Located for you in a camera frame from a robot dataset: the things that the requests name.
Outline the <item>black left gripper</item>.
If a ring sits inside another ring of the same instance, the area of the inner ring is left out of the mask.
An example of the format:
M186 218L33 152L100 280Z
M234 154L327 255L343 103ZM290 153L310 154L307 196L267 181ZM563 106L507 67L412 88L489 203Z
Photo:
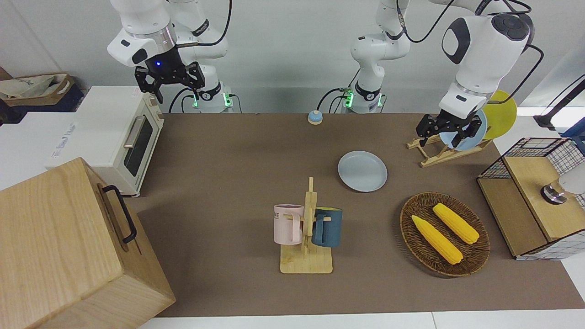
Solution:
M420 137L420 147L426 146L430 137L440 133L455 133L452 139L452 148L456 149L463 139L475 137L483 121L476 111L466 118L459 118L445 110L437 115L425 114L418 125L416 135Z

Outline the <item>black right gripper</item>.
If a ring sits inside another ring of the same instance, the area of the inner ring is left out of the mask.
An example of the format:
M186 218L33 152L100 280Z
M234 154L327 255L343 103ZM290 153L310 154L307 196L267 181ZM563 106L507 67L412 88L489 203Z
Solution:
M163 84L182 84L190 88L194 96L199 95L200 88L205 86L205 77L198 62L185 65L177 47L147 58L144 49L134 54L134 64L145 62L147 67L137 66L134 69L134 76L141 92L153 94L159 104L163 104L164 97L160 91Z

